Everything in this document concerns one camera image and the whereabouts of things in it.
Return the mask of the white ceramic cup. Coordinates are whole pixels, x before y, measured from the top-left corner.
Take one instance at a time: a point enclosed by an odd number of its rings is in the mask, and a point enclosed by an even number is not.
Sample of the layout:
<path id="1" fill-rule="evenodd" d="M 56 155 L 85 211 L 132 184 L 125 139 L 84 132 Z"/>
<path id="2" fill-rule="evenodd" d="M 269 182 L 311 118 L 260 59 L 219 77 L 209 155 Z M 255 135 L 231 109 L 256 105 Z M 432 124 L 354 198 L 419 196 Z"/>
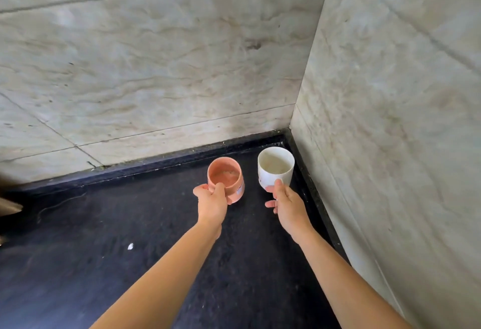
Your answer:
<path id="1" fill-rule="evenodd" d="M 272 146 L 262 150 L 257 158 L 260 186 L 267 190 L 269 186 L 274 186 L 277 179 L 290 186 L 294 167 L 295 158 L 287 149 Z"/>

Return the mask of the person's left hand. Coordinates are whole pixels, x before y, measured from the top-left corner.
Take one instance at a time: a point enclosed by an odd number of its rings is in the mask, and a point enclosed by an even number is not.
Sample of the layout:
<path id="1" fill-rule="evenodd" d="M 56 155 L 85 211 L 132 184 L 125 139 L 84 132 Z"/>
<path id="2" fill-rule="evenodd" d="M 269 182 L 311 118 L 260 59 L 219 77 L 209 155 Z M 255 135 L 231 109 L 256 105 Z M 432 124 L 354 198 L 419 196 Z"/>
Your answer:
<path id="1" fill-rule="evenodd" d="M 230 199 L 216 199 L 213 191 L 209 190 L 208 184 L 196 186 L 193 194 L 198 199 L 197 224 L 209 226 L 212 229 L 220 229 L 225 219 Z"/>

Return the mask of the pink ceramic cup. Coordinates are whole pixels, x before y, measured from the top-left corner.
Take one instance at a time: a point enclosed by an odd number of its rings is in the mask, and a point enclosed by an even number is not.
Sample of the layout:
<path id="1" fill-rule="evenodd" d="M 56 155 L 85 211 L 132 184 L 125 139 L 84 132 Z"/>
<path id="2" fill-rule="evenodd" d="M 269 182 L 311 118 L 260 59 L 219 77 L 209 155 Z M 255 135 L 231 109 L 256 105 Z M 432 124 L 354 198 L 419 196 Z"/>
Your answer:
<path id="1" fill-rule="evenodd" d="M 228 205 L 238 202 L 244 194 L 242 169 L 233 158 L 219 157 L 213 160 L 207 170 L 207 179 L 209 192 L 214 192 L 216 184 L 224 184 Z"/>

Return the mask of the person's right forearm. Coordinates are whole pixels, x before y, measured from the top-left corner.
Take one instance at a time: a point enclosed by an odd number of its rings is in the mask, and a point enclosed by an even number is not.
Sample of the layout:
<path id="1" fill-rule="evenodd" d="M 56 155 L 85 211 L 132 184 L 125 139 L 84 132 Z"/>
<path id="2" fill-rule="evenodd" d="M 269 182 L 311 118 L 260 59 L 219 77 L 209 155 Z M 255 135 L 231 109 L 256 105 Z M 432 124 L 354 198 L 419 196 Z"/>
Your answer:
<path id="1" fill-rule="evenodd" d="M 299 244 L 342 329 L 412 329 L 312 227 L 297 229 Z"/>

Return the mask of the person's right hand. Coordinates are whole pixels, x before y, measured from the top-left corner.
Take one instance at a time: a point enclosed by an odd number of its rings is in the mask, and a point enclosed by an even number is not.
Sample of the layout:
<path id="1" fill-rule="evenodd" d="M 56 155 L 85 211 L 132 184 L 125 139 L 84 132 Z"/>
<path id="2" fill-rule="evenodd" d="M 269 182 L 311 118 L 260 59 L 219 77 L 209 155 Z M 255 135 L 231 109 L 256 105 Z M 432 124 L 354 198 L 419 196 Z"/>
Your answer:
<path id="1" fill-rule="evenodd" d="M 287 198 L 274 198 L 274 186 L 269 186 L 267 192 L 272 193 L 273 199 L 265 202 L 265 206 L 273 209 L 282 227 L 301 246 L 313 233 L 314 228 L 302 198 L 289 186 L 285 185 L 285 190 Z"/>

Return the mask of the person's left forearm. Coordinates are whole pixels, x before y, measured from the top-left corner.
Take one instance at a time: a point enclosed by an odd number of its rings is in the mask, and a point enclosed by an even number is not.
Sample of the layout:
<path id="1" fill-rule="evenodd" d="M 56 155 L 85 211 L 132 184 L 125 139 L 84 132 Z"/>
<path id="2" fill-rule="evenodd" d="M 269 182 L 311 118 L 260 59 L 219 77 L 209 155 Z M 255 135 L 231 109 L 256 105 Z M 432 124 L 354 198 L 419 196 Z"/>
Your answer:
<path id="1" fill-rule="evenodd" d="M 199 220 L 90 329 L 169 329 L 220 231 Z"/>

